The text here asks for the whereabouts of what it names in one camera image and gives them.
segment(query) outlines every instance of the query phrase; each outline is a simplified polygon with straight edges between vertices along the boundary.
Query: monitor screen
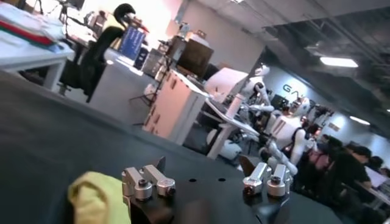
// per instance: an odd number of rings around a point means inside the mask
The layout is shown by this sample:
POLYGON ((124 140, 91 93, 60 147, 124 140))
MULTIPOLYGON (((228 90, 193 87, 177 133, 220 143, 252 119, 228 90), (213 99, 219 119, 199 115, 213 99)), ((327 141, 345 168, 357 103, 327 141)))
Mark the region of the monitor screen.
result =
POLYGON ((208 66, 214 50, 194 40, 189 40, 176 66, 181 67, 201 79, 208 66))
POLYGON ((69 0, 68 3, 76 7, 78 10, 81 10, 81 8, 84 5, 85 0, 69 0))

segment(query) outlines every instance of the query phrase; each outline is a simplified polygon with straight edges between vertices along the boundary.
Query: ceiling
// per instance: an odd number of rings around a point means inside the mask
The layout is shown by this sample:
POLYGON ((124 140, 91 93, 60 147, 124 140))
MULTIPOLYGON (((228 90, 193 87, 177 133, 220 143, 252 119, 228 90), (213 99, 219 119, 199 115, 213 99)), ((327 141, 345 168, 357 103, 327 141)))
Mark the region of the ceiling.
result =
POLYGON ((198 1, 264 41, 277 63, 346 114, 390 137, 390 1, 198 1), (322 55, 353 58, 359 68, 324 66, 322 55))

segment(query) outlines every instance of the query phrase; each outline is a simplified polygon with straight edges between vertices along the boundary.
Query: ceiling light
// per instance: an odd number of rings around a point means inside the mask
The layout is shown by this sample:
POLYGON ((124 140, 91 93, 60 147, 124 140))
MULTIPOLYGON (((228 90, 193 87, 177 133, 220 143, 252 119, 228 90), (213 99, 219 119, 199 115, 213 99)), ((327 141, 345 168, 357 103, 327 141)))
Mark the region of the ceiling light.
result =
POLYGON ((330 65, 330 66, 340 66, 340 67, 348 67, 348 68, 359 67, 358 64, 350 58, 321 57, 320 60, 325 65, 330 65))
POLYGON ((368 121, 362 120, 362 119, 360 119, 360 118, 353 117, 353 116, 350 116, 349 118, 351 118, 352 120, 354 120, 354 121, 356 121, 356 122, 359 122, 359 123, 361 123, 361 124, 370 125, 370 123, 368 123, 368 121))

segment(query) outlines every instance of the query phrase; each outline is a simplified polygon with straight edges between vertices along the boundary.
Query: office chair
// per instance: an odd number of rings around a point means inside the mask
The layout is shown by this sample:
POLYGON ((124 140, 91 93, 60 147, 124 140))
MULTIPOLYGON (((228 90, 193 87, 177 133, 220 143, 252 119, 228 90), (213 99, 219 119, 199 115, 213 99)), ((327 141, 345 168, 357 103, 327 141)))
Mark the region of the office chair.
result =
POLYGON ((123 33, 124 31, 118 27, 108 27, 102 32, 96 43, 90 44, 90 48, 83 56, 80 65, 74 61, 67 61, 60 79, 60 82, 63 83, 62 91, 64 92, 67 86, 82 89, 84 94, 88 96, 88 103, 106 67, 104 52, 112 42, 121 38, 123 33))
POLYGON ((114 10, 115 20, 118 23, 120 23, 120 25, 122 25, 123 28, 125 28, 125 29, 127 28, 127 25, 125 24, 125 20, 128 20, 128 19, 126 19, 126 16, 127 16, 127 14, 130 14, 130 13, 135 14, 135 10, 130 4, 127 4, 127 3, 120 4, 114 10))

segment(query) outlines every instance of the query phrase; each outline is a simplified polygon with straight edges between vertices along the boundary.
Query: white cabinet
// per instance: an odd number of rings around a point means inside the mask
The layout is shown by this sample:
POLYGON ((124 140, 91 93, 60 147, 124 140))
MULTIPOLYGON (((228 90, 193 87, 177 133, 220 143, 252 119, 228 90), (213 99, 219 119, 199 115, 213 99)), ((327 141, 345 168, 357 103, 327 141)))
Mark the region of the white cabinet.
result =
POLYGON ((170 71, 143 130, 182 145, 207 96, 184 75, 170 71))

